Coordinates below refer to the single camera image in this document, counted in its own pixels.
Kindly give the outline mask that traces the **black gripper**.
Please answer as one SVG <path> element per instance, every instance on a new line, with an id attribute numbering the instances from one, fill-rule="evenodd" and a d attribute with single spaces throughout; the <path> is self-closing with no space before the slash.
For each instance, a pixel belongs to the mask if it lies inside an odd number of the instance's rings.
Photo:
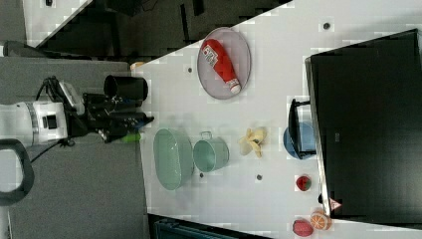
<path id="1" fill-rule="evenodd" d="M 85 113 L 68 115 L 68 137 L 81 137 L 88 133 L 98 133 L 105 143 L 117 139 L 122 142 L 141 140 L 136 132 L 154 117 L 139 110 L 141 101 L 121 97 L 108 97 L 100 94 L 83 94 Z"/>

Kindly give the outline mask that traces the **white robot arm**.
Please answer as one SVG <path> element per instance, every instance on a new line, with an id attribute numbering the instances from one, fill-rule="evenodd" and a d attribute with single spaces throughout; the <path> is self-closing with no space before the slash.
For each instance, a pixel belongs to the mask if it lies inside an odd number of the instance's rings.
<path id="1" fill-rule="evenodd" d="M 105 143 L 137 132 L 153 122 L 138 107 L 141 101 L 84 94 L 80 113 L 67 100 L 21 102 L 1 106 L 1 138 L 34 146 L 98 133 Z"/>

